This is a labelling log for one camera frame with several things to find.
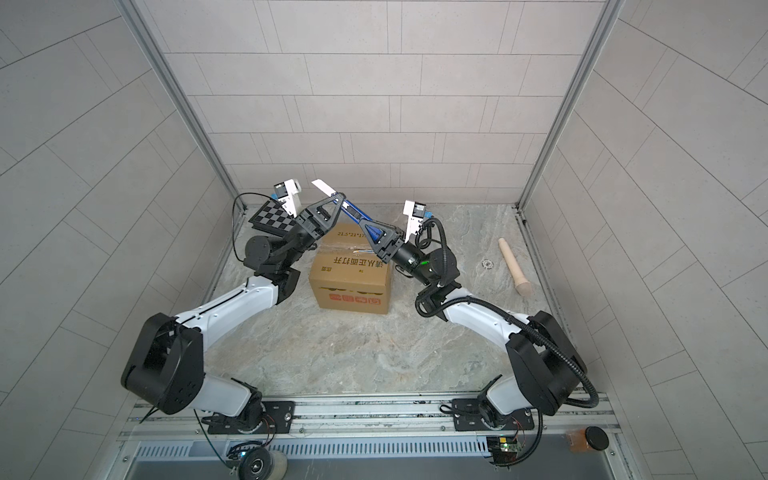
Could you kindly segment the brown cardboard express box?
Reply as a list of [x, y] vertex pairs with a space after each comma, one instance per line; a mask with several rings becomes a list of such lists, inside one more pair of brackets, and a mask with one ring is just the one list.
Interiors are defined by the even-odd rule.
[[[320, 246], [332, 238], [344, 243], [352, 243], [352, 238], [366, 240], [355, 223], [337, 224]], [[389, 312], [392, 269], [378, 257], [322, 254], [317, 250], [309, 284], [322, 309], [380, 315]]]

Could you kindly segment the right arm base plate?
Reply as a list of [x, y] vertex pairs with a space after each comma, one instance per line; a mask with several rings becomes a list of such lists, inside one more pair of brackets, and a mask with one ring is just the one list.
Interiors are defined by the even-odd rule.
[[481, 414], [479, 403], [476, 399], [454, 398], [440, 407], [440, 411], [448, 415], [457, 432], [479, 431], [533, 431], [536, 429], [533, 415], [530, 410], [519, 409], [510, 415], [497, 419], [494, 424]]

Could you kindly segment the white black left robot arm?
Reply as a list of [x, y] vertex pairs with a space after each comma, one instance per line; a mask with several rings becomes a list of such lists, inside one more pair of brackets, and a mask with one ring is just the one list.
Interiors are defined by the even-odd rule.
[[243, 381], [205, 371], [205, 352], [245, 320], [288, 299], [300, 273], [293, 265], [336, 225], [345, 196], [335, 193], [303, 209], [282, 237], [251, 237], [244, 265], [253, 274], [220, 297], [175, 316], [157, 313], [142, 326], [120, 383], [167, 415], [207, 412], [209, 426], [251, 433], [264, 418], [262, 395]]

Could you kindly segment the blue box cutter knife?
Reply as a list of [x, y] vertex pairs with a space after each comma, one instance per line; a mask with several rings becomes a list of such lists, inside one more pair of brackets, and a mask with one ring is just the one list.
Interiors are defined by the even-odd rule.
[[[342, 192], [336, 191], [333, 187], [331, 187], [321, 179], [315, 179], [311, 182], [311, 184], [325, 195], [323, 199], [330, 197], [335, 193], [342, 193]], [[358, 225], [361, 219], [373, 220], [370, 216], [365, 214], [360, 208], [358, 208], [350, 200], [348, 200], [347, 197], [342, 207], [341, 213], [346, 214], [350, 219], [353, 220], [354, 223]]]

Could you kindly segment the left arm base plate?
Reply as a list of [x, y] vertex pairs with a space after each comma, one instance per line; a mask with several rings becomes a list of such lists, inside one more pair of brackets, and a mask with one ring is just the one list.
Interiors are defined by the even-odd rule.
[[293, 401], [252, 401], [235, 417], [214, 413], [201, 421], [214, 435], [287, 434], [295, 407]]

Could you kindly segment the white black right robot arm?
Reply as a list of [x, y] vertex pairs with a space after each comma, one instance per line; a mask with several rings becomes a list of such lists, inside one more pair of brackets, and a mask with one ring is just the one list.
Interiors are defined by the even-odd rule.
[[587, 368], [551, 314], [513, 313], [470, 294], [459, 284], [457, 260], [439, 220], [425, 221], [426, 228], [434, 226], [440, 235], [439, 247], [429, 253], [420, 243], [408, 242], [405, 233], [394, 226], [368, 219], [361, 219], [359, 226], [382, 262], [394, 264], [424, 285], [414, 301], [420, 316], [463, 326], [508, 354], [513, 375], [500, 376], [486, 385], [471, 412], [486, 426], [500, 429], [514, 412], [523, 409], [553, 416], [563, 405], [597, 407], [599, 394]]

